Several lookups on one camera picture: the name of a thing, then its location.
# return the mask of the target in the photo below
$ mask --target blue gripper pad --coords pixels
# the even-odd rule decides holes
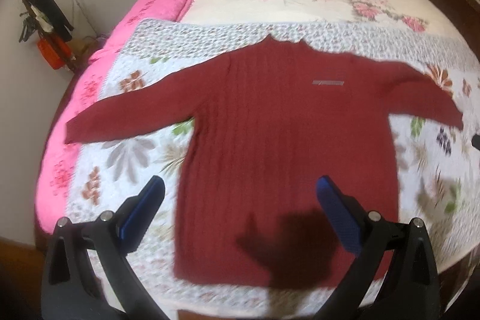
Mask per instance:
[[[344,195],[328,176],[317,181],[317,199],[345,250],[358,256],[362,229],[344,203]]]
[[[137,250],[164,198],[165,183],[154,175],[138,195],[126,199],[119,207],[117,236],[121,253]]]

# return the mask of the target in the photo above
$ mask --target sweater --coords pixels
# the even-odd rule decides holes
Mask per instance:
[[[329,175],[364,209],[397,221],[389,113],[463,127],[450,96],[407,64],[268,36],[100,100],[68,122],[66,142],[130,138],[194,117],[178,186],[175,276],[336,286],[353,256],[339,245],[315,183]]]

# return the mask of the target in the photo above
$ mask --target coat rack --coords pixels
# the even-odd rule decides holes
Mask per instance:
[[[37,32],[38,32],[38,35],[40,36],[40,38],[44,38],[46,40],[46,42],[52,47],[52,49],[56,52],[56,54],[59,56],[59,58],[61,58],[63,60],[63,62],[67,65],[67,67],[72,72],[76,72],[77,67],[76,67],[75,62],[74,62],[75,57],[74,56],[67,57],[65,55],[65,53],[61,50],[61,48],[57,45],[57,43],[54,40],[52,40],[52,37],[51,37],[50,33],[45,32],[44,29],[42,28],[42,26],[40,25],[40,23],[37,21],[37,15],[32,10],[32,7],[30,6],[30,3],[28,2],[28,0],[21,0],[21,1],[22,1],[23,5],[25,6],[28,15],[30,15],[30,17],[32,17],[32,20],[35,23],[35,28],[37,29]]]

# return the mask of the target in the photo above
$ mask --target sweater sleeve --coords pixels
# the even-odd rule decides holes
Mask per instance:
[[[127,139],[185,121],[218,90],[229,63],[224,53],[151,86],[99,100],[67,123],[65,143]]]
[[[463,115],[452,95],[430,77],[402,62],[368,60],[368,63],[374,93],[388,113],[429,118],[463,129]]]

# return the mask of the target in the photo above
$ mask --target pink blanket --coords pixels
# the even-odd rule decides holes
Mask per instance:
[[[193,0],[138,0],[113,30],[105,46],[90,58],[70,102],[54,126],[46,144],[37,182],[35,208],[41,228],[52,233],[56,221],[65,214],[70,179],[80,152],[80,144],[65,145],[65,123],[97,101],[103,79],[117,53],[145,18],[180,21]]]

